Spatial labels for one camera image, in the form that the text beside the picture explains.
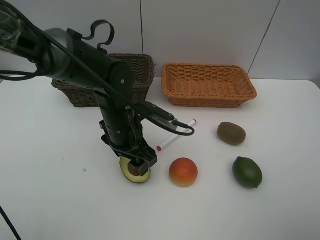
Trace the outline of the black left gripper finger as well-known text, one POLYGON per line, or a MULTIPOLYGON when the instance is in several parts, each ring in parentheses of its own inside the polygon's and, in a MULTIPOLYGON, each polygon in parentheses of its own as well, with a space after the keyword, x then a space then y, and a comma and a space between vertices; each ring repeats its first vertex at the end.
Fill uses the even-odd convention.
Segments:
POLYGON ((145 175, 148 171, 145 163, 136 161, 130 161, 127 168, 129 173, 132 175, 145 175))

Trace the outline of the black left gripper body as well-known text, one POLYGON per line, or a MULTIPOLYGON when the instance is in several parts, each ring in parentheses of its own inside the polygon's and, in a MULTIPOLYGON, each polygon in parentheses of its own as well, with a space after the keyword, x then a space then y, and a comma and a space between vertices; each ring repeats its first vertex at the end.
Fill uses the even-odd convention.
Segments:
POLYGON ((158 162, 158 157, 143 136, 138 131, 138 144, 136 136, 130 127, 112 129, 106 125, 105 121, 99 122, 100 128, 104 131, 101 140, 115 152, 118 157, 127 157, 131 160, 143 161, 150 168, 158 162))

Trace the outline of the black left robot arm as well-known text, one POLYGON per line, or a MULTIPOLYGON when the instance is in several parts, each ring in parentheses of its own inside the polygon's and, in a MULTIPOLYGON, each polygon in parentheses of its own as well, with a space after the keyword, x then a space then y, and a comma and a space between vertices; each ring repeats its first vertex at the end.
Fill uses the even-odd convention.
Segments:
POLYGON ((135 102, 135 77, 130 67, 109 57, 100 46, 87 44, 87 38, 74 30, 41 30, 7 1, 0 3, 0 49, 27 59, 35 72, 2 70, 7 81, 35 77, 55 80, 94 92, 102 114, 102 140, 120 158, 122 173, 143 177, 157 162, 156 152, 143 136, 142 121, 149 118, 149 102, 135 102))

